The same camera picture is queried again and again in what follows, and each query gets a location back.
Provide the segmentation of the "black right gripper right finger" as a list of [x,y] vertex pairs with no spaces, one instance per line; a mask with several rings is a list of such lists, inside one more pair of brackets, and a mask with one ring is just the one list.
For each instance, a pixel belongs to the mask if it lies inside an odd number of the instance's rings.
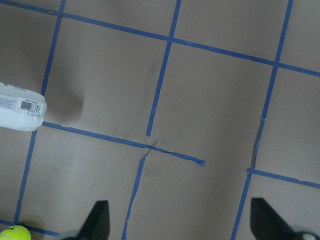
[[250,230],[256,240],[293,240],[295,232],[262,197],[250,202]]

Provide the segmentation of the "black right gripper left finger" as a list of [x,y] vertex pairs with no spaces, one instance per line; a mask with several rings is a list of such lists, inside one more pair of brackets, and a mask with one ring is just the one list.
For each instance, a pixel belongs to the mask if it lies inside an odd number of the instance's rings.
[[78,240],[107,240],[110,235],[110,213],[108,200],[95,202],[82,227]]

